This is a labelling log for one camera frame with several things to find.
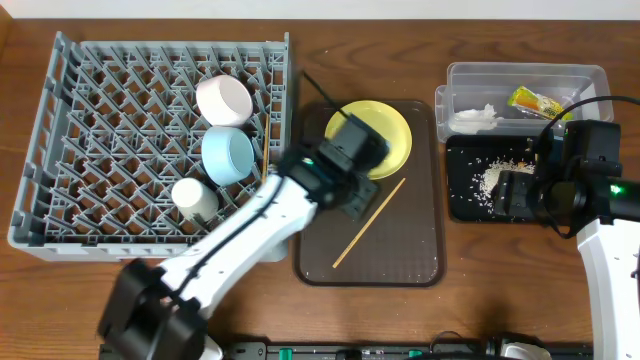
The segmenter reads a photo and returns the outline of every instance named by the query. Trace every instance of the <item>yellow bowl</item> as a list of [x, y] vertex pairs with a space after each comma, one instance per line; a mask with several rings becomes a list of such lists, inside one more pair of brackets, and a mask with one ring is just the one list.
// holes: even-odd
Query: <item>yellow bowl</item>
[[[371, 180], [385, 178], [396, 171], [409, 158], [411, 153], [411, 130], [405, 118], [391, 106], [378, 101], [356, 101], [342, 108], [347, 114], [354, 114], [387, 141], [389, 154], [380, 165], [371, 169]], [[324, 132], [326, 138], [333, 138], [345, 122], [344, 116], [336, 112], [329, 120]]]

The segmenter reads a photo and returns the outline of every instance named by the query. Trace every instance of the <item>dish rack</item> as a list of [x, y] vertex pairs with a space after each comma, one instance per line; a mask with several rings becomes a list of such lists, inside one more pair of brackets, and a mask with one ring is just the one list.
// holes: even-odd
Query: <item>dish rack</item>
[[[211, 183], [201, 141], [198, 83], [229, 74], [249, 89], [243, 130], [256, 161], [290, 138], [293, 80], [283, 42], [82, 42], [55, 38], [22, 171], [8, 241], [49, 261], [170, 257], [233, 214], [260, 185], [261, 169], [225, 187]], [[194, 177], [220, 209], [207, 224], [184, 219], [171, 187]]]

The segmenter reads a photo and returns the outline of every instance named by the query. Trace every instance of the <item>brown table surface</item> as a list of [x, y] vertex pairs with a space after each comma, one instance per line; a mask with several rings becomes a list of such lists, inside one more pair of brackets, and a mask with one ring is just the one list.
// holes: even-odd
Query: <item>brown table surface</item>
[[[18, 20], [0, 61], [0, 358], [95, 359], [96, 323], [120, 264], [46, 263], [5, 239], [55, 32], [83, 40], [281, 40], [338, 98], [433, 105], [455, 61], [598, 64], [611, 92], [640, 97], [640, 24], [532, 21]], [[302, 103], [317, 99], [308, 87]], [[640, 109], [614, 104], [625, 176], [640, 180]], [[442, 146], [441, 164], [444, 163]], [[288, 342], [424, 342], [443, 330], [591, 341], [575, 240], [529, 225], [445, 222], [448, 271], [429, 290], [312, 288], [291, 257], [252, 269], [212, 318]]]

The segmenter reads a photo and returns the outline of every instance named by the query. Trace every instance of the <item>white background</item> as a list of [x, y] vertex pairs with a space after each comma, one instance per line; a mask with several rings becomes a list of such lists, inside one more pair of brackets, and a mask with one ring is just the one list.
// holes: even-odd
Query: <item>white background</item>
[[640, 0], [0, 0], [14, 18], [640, 20]]

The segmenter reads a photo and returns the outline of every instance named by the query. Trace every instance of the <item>yellow snack package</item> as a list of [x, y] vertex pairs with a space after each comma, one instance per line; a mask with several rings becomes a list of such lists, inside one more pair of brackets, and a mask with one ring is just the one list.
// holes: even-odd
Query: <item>yellow snack package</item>
[[[509, 98], [507, 105], [516, 107], [520, 111], [533, 113], [553, 120], [556, 115], [564, 111], [557, 101], [546, 96], [536, 94], [524, 86], [520, 86]], [[573, 120], [571, 113], [562, 117], [562, 120]]]

